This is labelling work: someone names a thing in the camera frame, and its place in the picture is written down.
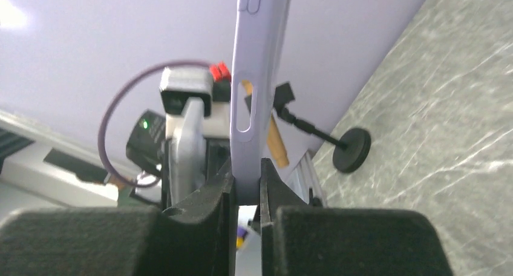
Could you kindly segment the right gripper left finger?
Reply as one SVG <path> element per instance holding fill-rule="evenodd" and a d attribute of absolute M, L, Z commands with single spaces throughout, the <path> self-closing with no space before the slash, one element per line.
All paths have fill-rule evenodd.
<path fill-rule="evenodd" d="M 26 209 L 1 224 L 2 275 L 233 275 L 230 162 L 180 203 Z"/>

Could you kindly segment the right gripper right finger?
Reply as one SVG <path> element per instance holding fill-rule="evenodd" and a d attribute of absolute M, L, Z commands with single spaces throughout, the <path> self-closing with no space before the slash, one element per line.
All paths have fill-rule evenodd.
<path fill-rule="evenodd" d="M 261 161 L 263 275 L 452 275 L 434 226 L 404 209 L 308 205 Z"/>

